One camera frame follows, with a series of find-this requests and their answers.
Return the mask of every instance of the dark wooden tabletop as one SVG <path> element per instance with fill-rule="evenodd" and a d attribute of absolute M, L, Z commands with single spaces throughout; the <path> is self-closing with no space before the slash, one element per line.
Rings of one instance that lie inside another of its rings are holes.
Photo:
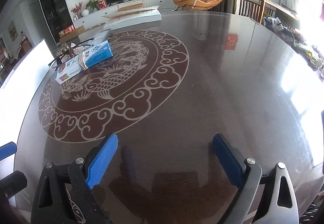
<path fill-rule="evenodd" d="M 62 85 L 49 71 L 39 86 L 17 144 L 18 207 L 31 209 L 45 162 L 70 163 L 115 132 L 94 188 L 114 224 L 216 223 L 237 191 L 210 150 L 222 133 L 264 170 L 284 162 L 306 210 L 323 185 L 323 85 L 287 44 L 209 12 L 166 13 L 109 42 L 113 59 Z"/>

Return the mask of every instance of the green plant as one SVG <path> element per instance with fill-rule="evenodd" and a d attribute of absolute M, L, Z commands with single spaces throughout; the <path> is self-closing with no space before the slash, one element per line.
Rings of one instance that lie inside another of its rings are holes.
<path fill-rule="evenodd" d="M 92 8 L 92 9 L 98 8 L 98 1 L 99 0 L 89 0 L 85 8 Z"/>

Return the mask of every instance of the red sign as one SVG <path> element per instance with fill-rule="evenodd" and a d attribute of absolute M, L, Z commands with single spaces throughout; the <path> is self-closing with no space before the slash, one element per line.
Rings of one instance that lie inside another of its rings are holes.
<path fill-rule="evenodd" d="M 226 50 L 235 50 L 236 43 L 239 40 L 239 36 L 237 34 L 228 34 L 225 44 Z"/>

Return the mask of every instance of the potted plant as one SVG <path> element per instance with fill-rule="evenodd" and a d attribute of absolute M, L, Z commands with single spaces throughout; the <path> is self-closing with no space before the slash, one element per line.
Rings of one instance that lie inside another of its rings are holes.
<path fill-rule="evenodd" d="M 79 2 L 79 4 L 75 5 L 76 6 L 73 9 L 71 9 L 71 12 L 73 12 L 76 15 L 75 18 L 78 19 L 81 18 L 80 11 L 82 9 L 83 2 Z"/>
<path fill-rule="evenodd" d="M 86 9 L 91 8 L 92 11 L 96 11 L 98 9 L 98 1 L 99 0 L 89 0 L 85 8 Z"/>

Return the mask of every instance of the blue and white box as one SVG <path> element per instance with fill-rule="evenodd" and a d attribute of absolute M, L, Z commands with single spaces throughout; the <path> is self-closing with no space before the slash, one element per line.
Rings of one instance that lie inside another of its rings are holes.
<path fill-rule="evenodd" d="M 108 41 L 90 47 L 78 56 L 64 62 L 56 71 L 56 81 L 62 84 L 80 72 L 112 56 Z"/>

